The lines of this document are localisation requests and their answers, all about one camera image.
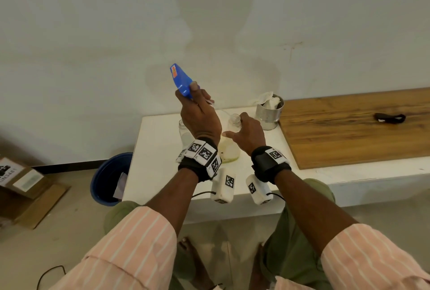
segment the glass bottle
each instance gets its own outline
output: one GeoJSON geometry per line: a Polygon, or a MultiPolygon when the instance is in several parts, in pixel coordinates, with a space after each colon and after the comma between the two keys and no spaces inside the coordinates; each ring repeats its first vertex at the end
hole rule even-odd
{"type": "MultiPolygon", "coordinates": [[[[228,120],[228,130],[232,132],[239,132],[242,128],[240,124],[240,116],[234,113],[230,116],[228,120]]],[[[229,163],[236,161],[240,156],[239,146],[231,139],[221,136],[221,141],[218,146],[219,156],[223,163],[229,163]]]]}
{"type": "Polygon", "coordinates": [[[194,137],[191,135],[191,132],[184,125],[182,119],[179,121],[179,134],[181,136],[182,141],[182,149],[186,149],[193,141],[194,137]]]}

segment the pink striped shirt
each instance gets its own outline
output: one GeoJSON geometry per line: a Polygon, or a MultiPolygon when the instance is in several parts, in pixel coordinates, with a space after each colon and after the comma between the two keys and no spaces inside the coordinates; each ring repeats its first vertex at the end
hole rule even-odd
{"type": "MultiPolygon", "coordinates": [[[[159,213],[134,209],[52,289],[168,289],[176,233],[159,213]]],[[[368,225],[354,224],[326,246],[321,262],[334,289],[427,289],[430,275],[368,225]]],[[[276,290],[310,289],[277,277],[276,290]]]]}

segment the wrist strap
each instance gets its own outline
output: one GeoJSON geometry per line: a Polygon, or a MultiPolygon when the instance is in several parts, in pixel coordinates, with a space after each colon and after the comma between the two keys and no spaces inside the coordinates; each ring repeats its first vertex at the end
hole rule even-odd
{"type": "Polygon", "coordinates": [[[255,176],[263,182],[275,184],[275,177],[280,171],[291,170],[287,158],[270,146],[256,148],[251,154],[251,160],[255,176]]]}
{"type": "Polygon", "coordinates": [[[212,180],[222,163],[217,146],[207,137],[200,137],[193,141],[180,153],[176,162],[180,163],[178,170],[187,168],[194,171],[199,182],[212,180]]]}

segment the white table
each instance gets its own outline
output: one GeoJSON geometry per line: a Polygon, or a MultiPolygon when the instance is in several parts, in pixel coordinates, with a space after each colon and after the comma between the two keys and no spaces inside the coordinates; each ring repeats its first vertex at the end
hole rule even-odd
{"type": "MultiPolygon", "coordinates": [[[[226,111],[255,115],[255,107],[226,111]]],[[[217,113],[225,130],[229,116],[223,111],[217,113]]],[[[175,159],[182,149],[178,130],[180,119],[178,113],[142,118],[123,200],[145,204],[175,174],[178,168],[175,159]]],[[[266,143],[281,150],[299,177],[315,178],[328,184],[339,206],[399,200],[430,188],[430,157],[299,170],[279,126],[264,134],[266,143]]],[[[195,197],[186,223],[274,214],[283,209],[284,202],[277,197],[264,205],[254,204],[245,184],[245,179],[253,173],[251,159],[244,152],[237,161],[227,165],[236,172],[233,202],[216,203],[210,200],[210,194],[195,197]]],[[[211,181],[201,182],[195,194],[211,188],[211,181]]],[[[273,184],[270,188],[277,191],[273,184]]]]}

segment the black cable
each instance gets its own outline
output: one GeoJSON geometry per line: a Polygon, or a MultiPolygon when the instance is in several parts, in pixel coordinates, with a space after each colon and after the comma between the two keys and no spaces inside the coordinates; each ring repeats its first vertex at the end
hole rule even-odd
{"type": "Polygon", "coordinates": [[[266,195],[270,195],[270,194],[275,195],[275,196],[278,196],[278,197],[280,197],[280,198],[284,199],[284,197],[282,197],[281,195],[275,194],[275,193],[267,193],[266,195]]]}
{"type": "Polygon", "coordinates": [[[39,290],[40,282],[41,282],[41,280],[42,280],[42,277],[44,277],[46,273],[48,273],[49,271],[52,271],[53,269],[55,269],[55,268],[57,268],[57,267],[61,267],[61,268],[63,269],[64,275],[66,275],[66,270],[65,270],[64,266],[62,266],[62,265],[57,265],[57,266],[51,267],[48,271],[46,271],[45,273],[43,273],[43,274],[42,274],[42,276],[39,278],[39,281],[37,282],[36,290],[39,290]]]}
{"type": "Polygon", "coordinates": [[[213,194],[213,195],[215,195],[215,194],[216,194],[214,191],[204,191],[204,192],[202,192],[202,193],[198,193],[198,194],[196,194],[196,195],[192,195],[192,196],[191,196],[191,198],[196,197],[196,196],[201,195],[201,194],[208,194],[208,193],[211,193],[211,194],[213,194]]]}

